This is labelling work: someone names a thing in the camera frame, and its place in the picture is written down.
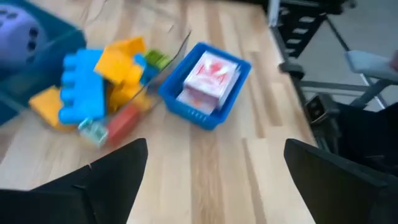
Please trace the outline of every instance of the building block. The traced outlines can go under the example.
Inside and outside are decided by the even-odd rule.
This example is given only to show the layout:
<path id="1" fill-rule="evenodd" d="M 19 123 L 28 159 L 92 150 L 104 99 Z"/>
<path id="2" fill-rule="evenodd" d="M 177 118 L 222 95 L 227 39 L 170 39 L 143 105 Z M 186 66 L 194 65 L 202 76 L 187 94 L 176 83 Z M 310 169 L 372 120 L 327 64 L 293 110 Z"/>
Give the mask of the building block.
<path id="1" fill-rule="evenodd" d="M 108 140 L 106 144 L 117 147 L 118 144 L 136 127 L 142 113 L 134 104 L 126 105 L 106 126 Z"/>
<path id="2" fill-rule="evenodd" d="M 159 74 L 159 69 L 152 65 L 149 65 L 142 54 L 136 54 L 134 56 L 134 62 L 144 69 L 144 72 L 142 73 L 142 76 L 139 80 L 142 85 L 148 84 L 153 78 L 155 78 Z"/>
<path id="3" fill-rule="evenodd" d="M 108 130 L 100 122 L 85 119 L 79 124 L 79 132 L 82 136 L 90 139 L 97 146 L 102 146 L 108 138 Z"/>
<path id="4" fill-rule="evenodd" d="M 65 106 L 59 111 L 63 124 L 79 124 L 85 119 L 101 119 L 106 115 L 105 85 L 94 67 L 102 50 L 79 50 L 67 55 L 63 66 L 61 100 Z"/>
<path id="5" fill-rule="evenodd" d="M 43 117 L 49 125 L 60 131 L 71 131 L 76 128 L 72 125 L 63 125 L 58 120 L 58 112 L 63 103 L 60 99 L 60 90 L 55 86 L 41 91 L 29 100 L 30 107 Z"/>
<path id="6" fill-rule="evenodd" d="M 124 55 L 132 57 L 135 54 L 145 52 L 144 37 L 140 36 L 128 40 L 120 40 L 111 45 L 108 45 L 105 49 L 117 50 L 123 53 Z"/>
<path id="7" fill-rule="evenodd" d="M 159 50 L 152 49 L 145 53 L 145 59 L 149 65 L 154 66 L 158 70 L 163 70 L 170 62 L 171 58 Z"/>
<path id="8" fill-rule="evenodd" d="M 133 64 L 132 58 L 116 50 L 105 50 L 95 65 L 95 72 L 104 76 L 115 85 L 128 82 L 138 83 L 143 69 Z"/>
<path id="9" fill-rule="evenodd" d="M 116 108 L 116 110 L 118 110 L 131 100 L 141 111 L 147 111 L 152 106 L 152 100 L 148 96 L 146 96 L 146 89 L 143 89 L 141 85 L 116 86 L 109 98 L 109 102 L 112 105 L 112 108 Z"/>
<path id="10" fill-rule="evenodd" d="M 115 112 L 117 112 L 117 110 L 119 109 L 118 105 L 115 103 L 112 103 L 111 101 L 111 96 L 112 96 L 112 92 L 115 89 L 115 86 L 110 84 L 106 87 L 106 107 L 108 110 L 108 114 L 113 114 Z"/>

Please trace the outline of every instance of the basket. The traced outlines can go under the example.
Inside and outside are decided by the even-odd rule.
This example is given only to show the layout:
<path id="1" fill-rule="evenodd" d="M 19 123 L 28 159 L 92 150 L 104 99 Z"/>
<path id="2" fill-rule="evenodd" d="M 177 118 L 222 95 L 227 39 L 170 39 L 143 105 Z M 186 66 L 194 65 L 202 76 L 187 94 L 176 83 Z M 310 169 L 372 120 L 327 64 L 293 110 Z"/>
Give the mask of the basket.
<path id="1" fill-rule="evenodd" d="M 223 107 L 220 110 L 214 110 L 212 114 L 204 114 L 191 106 L 186 105 L 177 101 L 178 95 L 183 89 L 183 82 L 199 61 L 199 58 L 204 52 L 223 57 L 226 60 L 230 60 L 238 64 L 241 74 L 236 81 L 231 93 L 226 99 Z M 178 67 L 170 74 L 170 76 L 164 81 L 162 86 L 159 88 L 159 95 L 165 101 L 166 107 L 171 112 L 191 121 L 194 124 L 199 125 L 203 129 L 212 130 L 221 124 L 228 117 L 232 106 L 236 100 L 236 97 L 241 90 L 244 81 L 249 75 L 251 65 L 245 60 L 239 59 L 233 55 L 230 55 L 222 50 L 212 47 L 205 43 L 197 43 L 196 46 L 188 53 L 188 55 L 182 60 Z"/>
<path id="2" fill-rule="evenodd" d="M 74 54 L 78 49 L 85 47 L 103 49 L 114 41 L 136 36 L 144 37 L 147 49 L 159 50 L 171 58 L 171 62 L 137 93 L 137 95 L 142 94 L 145 89 L 146 94 L 152 99 L 151 107 L 161 101 L 157 95 L 157 89 L 183 59 L 190 29 L 177 17 L 150 4 L 123 1 L 124 5 L 121 5 L 121 2 L 104 1 L 101 2 L 103 5 L 91 6 L 73 1 L 61 9 L 54 9 L 51 1 L 44 1 L 43 5 L 36 6 L 29 1 L 0 0 L 0 4 L 12 4 L 31 13 L 49 34 L 48 43 L 37 49 L 36 55 L 40 57 L 39 62 L 26 67 L 23 71 L 8 73 L 0 77 L 0 110 L 2 111 L 0 124 L 12 125 L 12 118 L 15 116 L 22 119 L 34 118 L 40 121 L 40 125 L 32 124 L 33 129 L 44 131 L 50 136 L 52 133 L 54 136 L 59 136 L 59 131 L 48 125 L 38 114 L 29 110 L 29 98 L 52 85 L 60 86 L 63 58 L 67 54 Z M 133 102 L 136 96 L 131 98 L 129 103 Z M 123 109 L 121 108 L 116 114 L 97 120 L 97 124 L 106 126 L 119 113 L 122 113 Z M 73 133 L 65 133 L 65 135 L 78 136 Z"/>

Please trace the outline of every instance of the gray floor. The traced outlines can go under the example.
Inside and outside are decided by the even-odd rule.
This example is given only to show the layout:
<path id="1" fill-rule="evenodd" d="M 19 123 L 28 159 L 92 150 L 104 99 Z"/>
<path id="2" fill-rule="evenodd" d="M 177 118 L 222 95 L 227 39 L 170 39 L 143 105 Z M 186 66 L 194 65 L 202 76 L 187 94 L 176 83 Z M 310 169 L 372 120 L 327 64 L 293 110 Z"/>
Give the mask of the gray floor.
<path id="1" fill-rule="evenodd" d="M 398 50 L 398 1 L 358 0 L 354 9 L 345 8 L 340 16 L 330 16 L 336 28 L 352 50 L 362 50 L 391 57 Z M 344 58 L 344 50 L 324 23 L 307 48 L 298 58 L 305 71 L 305 80 L 363 85 L 359 75 L 350 72 Z M 348 95 L 360 92 L 337 91 Z M 382 92 L 388 104 L 398 101 L 398 86 L 390 86 Z M 336 101 L 350 103 L 355 96 L 333 96 Z M 375 100 L 367 110 L 377 111 Z"/>

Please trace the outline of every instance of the blue plastic basket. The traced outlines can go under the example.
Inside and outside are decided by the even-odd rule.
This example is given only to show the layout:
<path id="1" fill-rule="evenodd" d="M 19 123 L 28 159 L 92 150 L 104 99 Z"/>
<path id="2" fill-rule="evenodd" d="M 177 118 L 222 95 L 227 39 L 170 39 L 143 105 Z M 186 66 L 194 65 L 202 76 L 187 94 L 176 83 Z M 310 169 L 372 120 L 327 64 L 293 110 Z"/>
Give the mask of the blue plastic basket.
<path id="1" fill-rule="evenodd" d="M 222 109 L 214 110 L 212 114 L 206 115 L 191 106 L 177 101 L 178 95 L 183 88 L 183 82 L 193 69 L 195 64 L 203 53 L 209 52 L 217 56 L 223 57 L 238 64 L 241 74 L 231 90 L 227 100 Z M 159 88 L 159 95 L 164 99 L 167 108 L 181 117 L 190 120 L 192 123 L 201 126 L 203 129 L 212 130 L 227 118 L 231 108 L 241 90 L 244 81 L 249 75 L 251 65 L 245 60 L 232 56 L 222 50 L 216 49 L 205 43 L 197 43 L 196 46 L 188 53 L 177 68 L 170 74 Z"/>

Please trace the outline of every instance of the orange toy block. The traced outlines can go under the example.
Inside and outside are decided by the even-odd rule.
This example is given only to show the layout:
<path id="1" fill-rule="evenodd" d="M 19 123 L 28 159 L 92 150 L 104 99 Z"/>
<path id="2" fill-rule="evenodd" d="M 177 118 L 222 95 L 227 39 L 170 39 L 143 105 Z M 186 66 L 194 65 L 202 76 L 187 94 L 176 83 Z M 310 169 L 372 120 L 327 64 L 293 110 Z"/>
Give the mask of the orange toy block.
<path id="1" fill-rule="evenodd" d="M 111 45 L 108 45 L 105 49 L 118 50 L 130 57 L 133 57 L 138 53 L 143 54 L 146 50 L 143 36 L 117 41 Z"/>
<path id="2" fill-rule="evenodd" d="M 142 67 L 133 64 L 131 57 L 115 50 L 104 50 L 94 71 L 115 85 L 124 81 L 130 85 L 138 84 L 143 73 Z"/>
<path id="3" fill-rule="evenodd" d="M 60 99 L 60 90 L 55 86 L 33 96 L 29 104 L 53 128 L 60 131 L 71 131 L 76 128 L 76 126 L 64 125 L 58 120 L 58 112 L 63 107 L 63 103 Z"/>

